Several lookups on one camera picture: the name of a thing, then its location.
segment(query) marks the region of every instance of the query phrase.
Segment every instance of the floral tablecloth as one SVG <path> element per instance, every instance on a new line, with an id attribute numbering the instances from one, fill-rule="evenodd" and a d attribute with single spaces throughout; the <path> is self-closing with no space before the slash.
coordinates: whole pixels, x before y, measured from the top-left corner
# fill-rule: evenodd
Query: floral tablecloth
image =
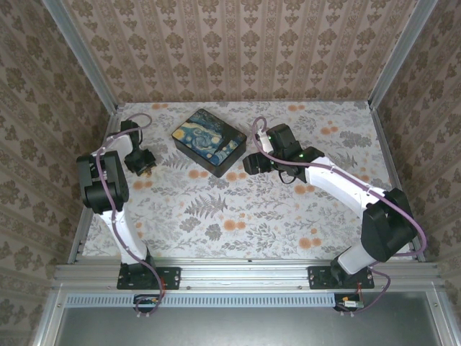
<path id="1" fill-rule="evenodd" d="M 200 108 L 249 137 L 245 155 L 220 179 L 179 152 L 171 138 Z M 250 127 L 259 115 L 269 127 L 288 124 L 303 147 L 315 146 L 365 182 L 390 188 L 366 102 L 136 103 L 125 105 L 121 118 L 137 112 L 153 117 L 143 146 L 158 166 L 137 177 L 123 165 L 127 207 L 157 257 L 332 259 L 359 240 L 360 220 L 327 192 L 300 181 L 284 185 L 276 172 L 245 173 L 242 160 L 256 152 Z M 83 255 L 118 254 L 109 229 L 95 216 Z"/>

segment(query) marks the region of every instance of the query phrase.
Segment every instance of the patterned wall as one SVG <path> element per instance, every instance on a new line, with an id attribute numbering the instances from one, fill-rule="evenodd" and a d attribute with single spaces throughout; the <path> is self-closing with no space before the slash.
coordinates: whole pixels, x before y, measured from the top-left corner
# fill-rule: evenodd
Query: patterned wall
<path id="1" fill-rule="evenodd" d="M 461 316 L 461 1 L 439 0 L 378 112 Z"/>
<path id="2" fill-rule="evenodd" d="M 119 102 L 367 99 L 416 0 L 64 0 Z"/>
<path id="3" fill-rule="evenodd" d="M 42 4 L 0 1 L 0 345 L 40 320 L 82 209 L 75 159 L 107 120 Z"/>

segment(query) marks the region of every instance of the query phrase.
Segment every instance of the box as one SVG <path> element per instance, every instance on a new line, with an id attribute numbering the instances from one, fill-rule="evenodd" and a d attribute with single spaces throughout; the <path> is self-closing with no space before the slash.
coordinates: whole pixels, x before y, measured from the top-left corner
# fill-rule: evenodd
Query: box
<path id="1" fill-rule="evenodd" d="M 220 178 L 243 155 L 246 136 L 207 110 L 196 111 L 172 134 L 176 147 Z"/>

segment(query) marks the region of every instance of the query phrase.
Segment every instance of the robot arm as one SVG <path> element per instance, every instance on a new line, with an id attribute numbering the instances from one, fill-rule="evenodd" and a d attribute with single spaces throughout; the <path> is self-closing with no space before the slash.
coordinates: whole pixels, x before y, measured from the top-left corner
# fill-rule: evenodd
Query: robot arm
<path id="1" fill-rule="evenodd" d="M 138 124 L 132 120 L 121 123 L 121 131 L 138 127 Z M 96 152 L 77 158 L 84 205 L 91 208 L 94 213 L 99 214 L 107 224 L 122 255 L 122 264 L 126 265 L 136 265 L 138 262 L 126 252 L 114 234 L 112 207 L 102 187 L 101 179 L 106 180 L 115 202 L 117 208 L 115 224 L 120 236 L 136 257 L 145 260 L 148 256 L 147 246 L 139 239 L 125 205 L 129 198 L 129 191 L 121 164 L 124 161 L 127 168 L 138 176 L 155 166 L 153 154 L 149 150 L 141 150 L 139 147 L 142 141 L 142 139 L 140 140 L 141 135 L 140 131 L 133 131 L 122 136 L 115 133 L 108 137 L 108 139 L 113 138 L 114 140 L 110 141 L 110 145 L 104 149 L 104 155 L 101 157 L 103 177 L 99 176 L 96 168 Z"/>
<path id="2" fill-rule="evenodd" d="M 291 162 L 325 164 L 364 184 L 361 180 L 336 167 L 318 149 L 313 147 L 302 149 L 299 141 L 296 141 L 292 131 L 285 124 L 270 128 L 266 132 L 259 131 L 258 137 L 263 151 L 275 158 Z M 272 170 L 279 171 L 279 174 L 286 172 L 293 177 L 293 181 L 300 179 L 330 193 L 362 219 L 360 242 L 349 247 L 331 262 L 331 277 L 339 287 L 344 287 L 347 283 L 356 285 L 355 275 L 359 272 L 366 272 L 367 267 L 375 262 L 386 262 L 417 234 L 416 229 L 400 214 L 368 193 L 372 190 L 411 214 L 408 200 L 399 189 L 386 192 L 369 185 L 368 191 L 364 191 L 344 177 L 327 169 L 280 164 L 271 161 L 261 153 L 248 155 L 243 160 L 243 165 L 248 174 L 265 173 Z"/>

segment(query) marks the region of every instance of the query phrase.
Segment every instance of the mounting plate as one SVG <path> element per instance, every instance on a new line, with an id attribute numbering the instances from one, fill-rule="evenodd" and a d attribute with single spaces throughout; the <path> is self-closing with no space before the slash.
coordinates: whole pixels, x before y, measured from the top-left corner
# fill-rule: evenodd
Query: mounting plate
<path id="1" fill-rule="evenodd" d="M 181 282 L 180 267 L 156 267 L 156 272 L 164 282 L 166 290 L 179 290 Z M 150 270 L 142 273 L 131 273 L 128 266 L 121 267 L 117 282 L 118 290 L 158 290 L 157 280 Z"/>
<path id="2" fill-rule="evenodd" d="M 351 279 L 342 286 L 340 286 L 336 279 L 331 275 L 331 267 L 328 265 L 309 267 L 308 278 L 311 290 L 355 290 L 357 289 L 357 283 L 360 283 L 362 289 L 375 288 L 372 272 L 367 267 L 353 275 Z"/>

